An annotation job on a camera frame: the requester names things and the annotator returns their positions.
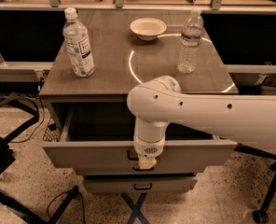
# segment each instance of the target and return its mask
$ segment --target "drawer front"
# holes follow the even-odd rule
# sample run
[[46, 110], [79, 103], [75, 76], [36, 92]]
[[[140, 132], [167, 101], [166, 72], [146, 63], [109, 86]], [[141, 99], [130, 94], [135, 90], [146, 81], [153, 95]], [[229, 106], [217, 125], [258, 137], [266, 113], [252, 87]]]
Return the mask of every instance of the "drawer front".
[[57, 168], [73, 168], [78, 175], [145, 175], [201, 173], [208, 165], [223, 165], [236, 144], [228, 140], [167, 141], [156, 166], [139, 169], [131, 141], [45, 143]]
[[189, 191], [195, 187], [195, 176], [84, 179], [87, 192], [149, 192], [149, 191]]

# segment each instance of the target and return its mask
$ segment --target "black panel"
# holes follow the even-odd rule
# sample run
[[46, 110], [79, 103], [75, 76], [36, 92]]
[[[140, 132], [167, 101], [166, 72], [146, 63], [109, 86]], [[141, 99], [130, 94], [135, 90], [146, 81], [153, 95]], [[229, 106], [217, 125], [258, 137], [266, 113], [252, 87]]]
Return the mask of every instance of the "black panel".
[[223, 63], [276, 64], [276, 15], [202, 14]]
[[53, 62], [64, 24], [63, 11], [0, 10], [0, 51], [8, 62]]

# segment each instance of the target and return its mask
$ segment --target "drawer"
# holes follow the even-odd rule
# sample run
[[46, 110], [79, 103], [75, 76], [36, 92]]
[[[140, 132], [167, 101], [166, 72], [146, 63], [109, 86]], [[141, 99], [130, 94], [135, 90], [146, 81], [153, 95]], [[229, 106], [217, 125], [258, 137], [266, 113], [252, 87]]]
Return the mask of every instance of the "drawer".
[[[236, 146], [235, 142], [188, 130], [187, 133], [192, 134], [187, 138], [192, 137], [192, 140], [167, 140], [156, 166], [142, 171], [131, 140], [133, 133], [125, 128], [132, 124], [128, 111], [121, 104], [110, 104], [109, 108], [106, 105], [100, 107], [101, 111], [97, 105], [89, 105], [88, 109], [85, 109], [84, 104], [72, 105], [62, 130], [61, 141], [44, 143], [43, 148], [56, 168], [73, 168], [77, 175], [83, 176], [200, 173], [208, 165], [223, 165]], [[92, 114], [79, 112], [83, 109], [92, 111]], [[92, 135], [88, 135], [91, 131], [81, 131], [85, 127], [89, 129], [94, 122], [99, 129], [95, 129]], [[173, 130], [171, 132], [176, 133], [172, 135], [176, 138], [184, 136]], [[95, 140], [95, 136], [101, 137], [102, 133], [105, 140]]]
[[189, 191], [197, 183], [195, 176], [154, 176], [126, 178], [122, 176], [108, 178], [84, 179], [83, 185], [87, 192], [149, 192], [149, 191]]

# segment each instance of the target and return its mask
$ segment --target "blue tape cross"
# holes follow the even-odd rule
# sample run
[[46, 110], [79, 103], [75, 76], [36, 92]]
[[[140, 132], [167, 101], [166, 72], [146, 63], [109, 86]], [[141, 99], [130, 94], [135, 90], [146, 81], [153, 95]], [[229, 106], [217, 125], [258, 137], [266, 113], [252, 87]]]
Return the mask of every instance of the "blue tape cross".
[[132, 199], [129, 197], [127, 193], [122, 193], [121, 197], [126, 201], [130, 209], [132, 210], [130, 218], [128, 220], [128, 224], [134, 223], [135, 219], [138, 218], [142, 224], [149, 224], [149, 221], [145, 218], [145, 216], [140, 211], [140, 208], [142, 207], [145, 197], [147, 193], [141, 193], [140, 197], [136, 204], [133, 203]]

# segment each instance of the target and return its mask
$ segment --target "speckled floor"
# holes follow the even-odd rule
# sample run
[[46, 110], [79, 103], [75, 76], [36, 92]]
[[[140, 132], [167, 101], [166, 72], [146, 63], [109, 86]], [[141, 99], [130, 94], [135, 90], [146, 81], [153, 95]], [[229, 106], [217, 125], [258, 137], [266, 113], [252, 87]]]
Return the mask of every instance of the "speckled floor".
[[[0, 109], [0, 135], [8, 134], [27, 115], [14, 108]], [[48, 204], [58, 194], [79, 185], [84, 198], [86, 223], [147, 223], [131, 218], [132, 210], [120, 193], [92, 195], [82, 177], [70, 169], [55, 169], [42, 148], [49, 114], [28, 142], [10, 144], [15, 162], [0, 176], [0, 189], [48, 220]], [[37, 124], [16, 141], [27, 138]], [[207, 167], [189, 192], [151, 192], [145, 196], [141, 215], [152, 224], [254, 223], [252, 212], [260, 207], [272, 178], [271, 161], [233, 152], [224, 166]], [[140, 194], [127, 193], [136, 204]], [[54, 202], [50, 212], [55, 209]], [[72, 200], [61, 224], [82, 223], [81, 199]], [[268, 211], [269, 223], [276, 224], [276, 195]], [[0, 204], [0, 223], [25, 223]]]

